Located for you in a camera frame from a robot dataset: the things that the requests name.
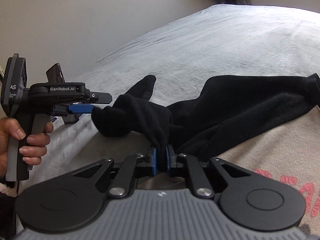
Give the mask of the grey bed sheet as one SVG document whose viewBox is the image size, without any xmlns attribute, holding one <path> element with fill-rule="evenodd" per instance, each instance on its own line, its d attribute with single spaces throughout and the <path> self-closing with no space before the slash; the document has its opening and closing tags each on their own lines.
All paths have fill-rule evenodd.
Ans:
<svg viewBox="0 0 320 240">
<path fill-rule="evenodd" d="M 77 70 L 63 67 L 67 81 L 114 98 L 144 76 L 157 81 L 151 101 L 162 106 L 194 99 L 212 76 L 309 76 L 319 73 L 319 13 L 285 7 L 214 5 L 153 30 Z M 103 158 L 120 162 L 146 153 L 136 132 L 103 137 L 89 115 L 74 125 L 54 122 L 42 164 L 20 183 L 22 190 Z"/>
</svg>

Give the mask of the beige black raglan sweatshirt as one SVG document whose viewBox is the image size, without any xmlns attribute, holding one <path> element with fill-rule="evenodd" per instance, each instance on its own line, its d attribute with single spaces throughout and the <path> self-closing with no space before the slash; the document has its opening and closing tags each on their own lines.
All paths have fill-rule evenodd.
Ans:
<svg viewBox="0 0 320 240">
<path fill-rule="evenodd" d="M 236 166 L 292 185 L 304 196 L 301 228 L 319 233 L 319 76 L 215 76 L 198 98 L 167 107 L 150 102 L 154 76 L 145 77 L 113 106 L 94 108 L 92 121 L 108 138 L 143 134 L 159 149 L 220 157 Z"/>
</svg>

